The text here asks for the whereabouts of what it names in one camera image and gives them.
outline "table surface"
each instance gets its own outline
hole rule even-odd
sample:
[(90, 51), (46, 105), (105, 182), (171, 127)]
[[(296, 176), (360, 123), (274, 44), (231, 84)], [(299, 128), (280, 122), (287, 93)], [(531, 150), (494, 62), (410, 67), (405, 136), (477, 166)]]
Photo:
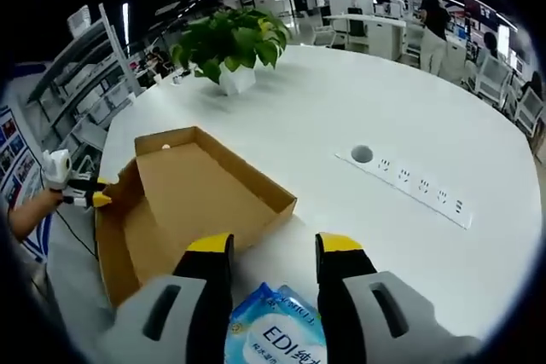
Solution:
[(360, 20), (360, 21), (374, 21), (376, 23), (385, 23), (386, 25), (393, 25), (396, 27), (406, 27), (406, 22), (404, 20), (398, 19), (389, 19), (388, 17), (373, 16), (371, 14), (334, 14), (331, 16), (324, 16), (324, 19), (338, 20), (338, 19), (347, 19), (347, 20)]
[[(205, 78), (166, 78), (114, 118), (101, 176), (116, 180), (137, 136), (198, 125), (298, 197), (295, 216), (235, 262), (234, 299), (259, 283), (317, 300), (314, 234), (347, 234), (379, 270), (433, 302), (439, 323), (486, 338), (534, 269), (542, 212), (526, 139), (475, 96), (370, 55), (288, 46), (232, 97)], [(462, 194), (464, 230), (335, 157), (387, 147)]]

